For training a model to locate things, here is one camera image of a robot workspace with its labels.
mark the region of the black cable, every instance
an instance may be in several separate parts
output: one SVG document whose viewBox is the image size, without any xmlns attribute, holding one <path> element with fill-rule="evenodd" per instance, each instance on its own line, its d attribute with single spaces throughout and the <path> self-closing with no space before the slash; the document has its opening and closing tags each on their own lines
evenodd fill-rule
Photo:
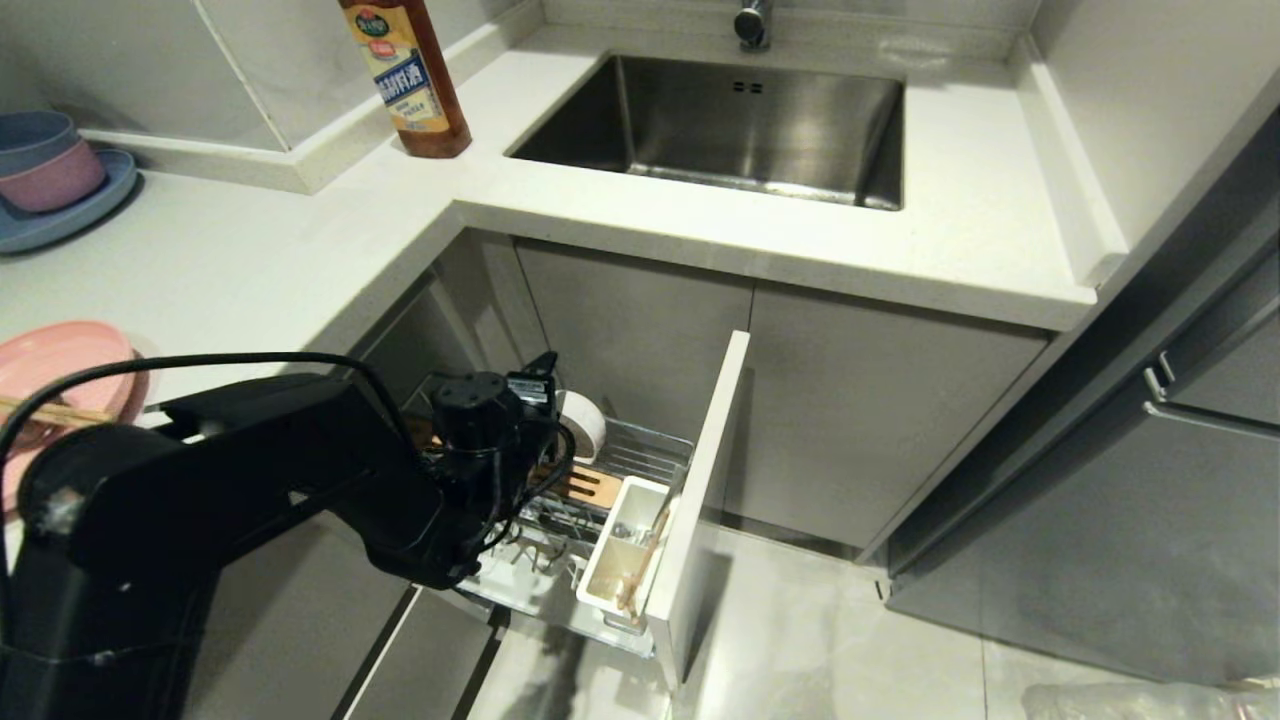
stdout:
<svg viewBox="0 0 1280 720">
<path fill-rule="evenodd" d="M 9 456 L 9 448 L 12 448 L 13 443 L 17 441 L 18 433 L 22 432 L 22 427 L 40 407 L 54 401 L 58 396 L 73 387 L 129 373 L 146 373 L 151 370 L 166 370 L 174 368 L 202 368 L 210 365 L 257 365 L 264 363 L 323 363 L 326 365 L 338 365 L 356 370 L 365 378 L 365 382 L 369 383 L 374 395 L 378 396 L 378 401 L 385 407 L 392 424 L 396 427 L 396 432 L 399 433 L 401 438 L 404 441 L 404 448 L 410 454 L 410 457 L 417 462 L 417 448 L 413 446 L 408 425 L 404 423 L 404 418 L 396 406 L 396 401 L 392 400 L 390 392 L 387 391 L 387 386 L 384 386 L 378 378 L 374 369 L 360 360 L 353 360 L 344 355 L 334 355 L 330 352 L 220 352 L 206 355 L 174 355 L 172 357 L 138 357 L 134 360 L 125 360 L 123 363 L 109 363 L 87 370 L 79 370 L 56 379 L 31 393 L 24 401 L 22 401 L 22 404 L 18 405 L 18 407 L 13 410 L 13 413 L 9 414 L 8 420 L 5 420 L 4 425 L 0 427 L 0 459 Z M 0 486 L 3 486 L 3 483 L 4 466 L 0 465 Z M 9 592 L 9 548 L 6 546 L 8 542 L 4 532 L 0 532 L 0 561 L 4 562 L 4 568 L 0 568 L 4 570 L 0 573 L 0 646 L 3 647 L 13 644 L 13 609 Z"/>
<path fill-rule="evenodd" d="M 463 547 L 470 548 L 477 542 L 483 542 L 484 538 L 489 537 L 489 532 L 493 527 L 498 524 L 498 512 L 502 510 L 502 451 L 497 450 L 493 454 L 493 503 L 489 506 L 489 519 L 476 534 L 471 536 Z"/>
<path fill-rule="evenodd" d="M 539 484 L 535 489 L 521 493 L 521 496 L 516 500 L 513 505 L 511 516 L 507 518 L 507 521 L 502 525 L 502 532 L 499 532 L 498 536 L 492 541 L 480 546 L 481 555 L 497 547 L 498 543 L 500 543 L 507 537 L 507 533 L 511 532 L 511 525 L 516 521 L 516 518 L 520 516 L 520 511 L 524 510 L 526 505 L 529 505 L 535 497 L 556 487 L 558 483 L 561 483 L 564 478 L 568 477 L 570 471 L 573 468 L 573 454 L 577 451 L 577 443 L 573 442 L 573 433 L 571 433 L 568 428 L 561 425 L 559 423 L 556 423 L 556 433 L 558 437 L 564 439 L 564 455 L 559 459 L 559 464 L 552 469 L 552 471 L 547 475 L 547 479 L 543 480 L 543 483 Z"/>
<path fill-rule="evenodd" d="M 543 480 L 541 484 L 536 486 L 532 491 L 529 491 L 522 496 L 520 506 L 516 509 L 517 515 L 520 514 L 520 510 L 525 509 L 525 505 L 529 505 L 531 500 L 559 484 L 564 478 L 568 477 L 570 471 L 573 469 L 573 454 L 577 452 L 577 443 L 573 442 L 573 433 L 571 433 L 568 428 L 561 425 L 559 423 L 556 424 L 556 432 L 564 441 L 564 456 L 561 457 L 559 465 L 552 469 L 552 471 L 547 475 L 547 479 Z"/>
</svg>

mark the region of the stainless steel sink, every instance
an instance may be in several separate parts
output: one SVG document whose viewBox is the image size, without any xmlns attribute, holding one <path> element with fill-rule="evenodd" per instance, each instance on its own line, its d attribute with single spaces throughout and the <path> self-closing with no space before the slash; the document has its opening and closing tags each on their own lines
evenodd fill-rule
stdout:
<svg viewBox="0 0 1280 720">
<path fill-rule="evenodd" d="M 511 155 L 900 210 L 902 85 L 616 55 Z"/>
</svg>

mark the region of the blue plate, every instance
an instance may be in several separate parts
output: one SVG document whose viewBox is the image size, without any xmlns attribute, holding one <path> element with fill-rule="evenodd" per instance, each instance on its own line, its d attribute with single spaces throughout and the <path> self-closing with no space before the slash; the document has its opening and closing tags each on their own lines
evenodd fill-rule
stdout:
<svg viewBox="0 0 1280 720">
<path fill-rule="evenodd" d="M 0 254 L 35 250 L 93 224 L 114 210 L 138 182 L 133 156 L 123 150 L 99 150 L 106 182 L 93 195 L 52 213 L 24 213 L 0 200 Z"/>
</svg>

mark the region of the sauce bottle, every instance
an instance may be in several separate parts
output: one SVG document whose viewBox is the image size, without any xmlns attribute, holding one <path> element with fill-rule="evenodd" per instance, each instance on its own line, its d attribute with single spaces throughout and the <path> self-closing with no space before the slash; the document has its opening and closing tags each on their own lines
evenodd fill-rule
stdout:
<svg viewBox="0 0 1280 720">
<path fill-rule="evenodd" d="M 454 158 L 471 145 L 424 0 L 338 0 L 404 149 Z"/>
</svg>

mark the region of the faucet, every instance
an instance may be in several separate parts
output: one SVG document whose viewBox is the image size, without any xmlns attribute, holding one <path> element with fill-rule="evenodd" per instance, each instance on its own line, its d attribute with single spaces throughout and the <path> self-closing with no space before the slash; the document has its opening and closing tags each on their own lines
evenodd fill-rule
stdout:
<svg viewBox="0 0 1280 720">
<path fill-rule="evenodd" d="M 763 53 L 769 49 L 769 18 L 773 0 L 742 0 L 742 9 L 733 18 L 733 32 L 741 38 L 744 53 Z"/>
</svg>

